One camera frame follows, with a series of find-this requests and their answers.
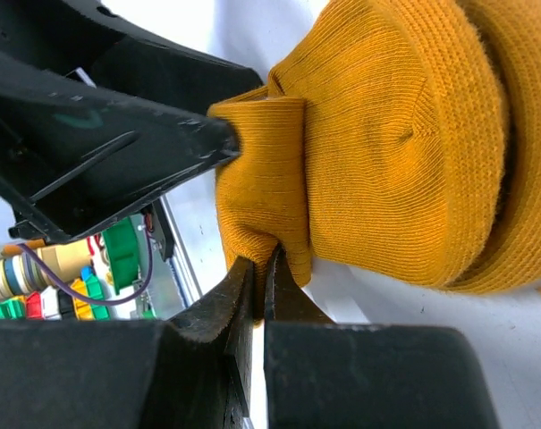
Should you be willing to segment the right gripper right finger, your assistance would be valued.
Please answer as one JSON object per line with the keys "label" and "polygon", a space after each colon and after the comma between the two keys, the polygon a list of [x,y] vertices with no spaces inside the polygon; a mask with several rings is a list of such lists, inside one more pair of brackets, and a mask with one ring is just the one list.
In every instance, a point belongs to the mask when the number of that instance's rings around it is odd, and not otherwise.
{"label": "right gripper right finger", "polygon": [[272,428],[496,428],[478,358],[439,326],[338,324],[267,265],[264,372]]}

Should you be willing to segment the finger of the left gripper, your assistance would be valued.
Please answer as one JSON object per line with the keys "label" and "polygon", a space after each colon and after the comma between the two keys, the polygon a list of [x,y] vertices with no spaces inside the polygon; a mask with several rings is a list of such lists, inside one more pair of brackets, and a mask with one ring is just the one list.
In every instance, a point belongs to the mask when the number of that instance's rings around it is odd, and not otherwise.
{"label": "finger of the left gripper", "polygon": [[11,240],[67,243],[240,153],[231,126],[0,51],[0,198]]}
{"label": "finger of the left gripper", "polygon": [[247,66],[178,45],[99,1],[0,1],[0,51],[61,76],[195,114],[259,88]]}

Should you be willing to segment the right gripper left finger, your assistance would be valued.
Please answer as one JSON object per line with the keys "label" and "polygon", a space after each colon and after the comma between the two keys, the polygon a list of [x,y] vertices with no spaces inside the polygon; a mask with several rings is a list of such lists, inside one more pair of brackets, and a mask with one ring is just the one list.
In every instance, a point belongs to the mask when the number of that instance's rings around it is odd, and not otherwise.
{"label": "right gripper left finger", "polygon": [[167,321],[0,321],[0,428],[242,427],[253,274]]}

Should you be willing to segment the mustard yellow striped sock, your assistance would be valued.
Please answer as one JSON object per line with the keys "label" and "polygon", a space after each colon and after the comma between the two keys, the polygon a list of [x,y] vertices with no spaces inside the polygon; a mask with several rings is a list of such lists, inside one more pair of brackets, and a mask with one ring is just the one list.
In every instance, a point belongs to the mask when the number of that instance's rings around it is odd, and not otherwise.
{"label": "mustard yellow striped sock", "polygon": [[331,1],[264,87],[212,105],[224,256],[282,247],[439,290],[541,279],[541,1]]}

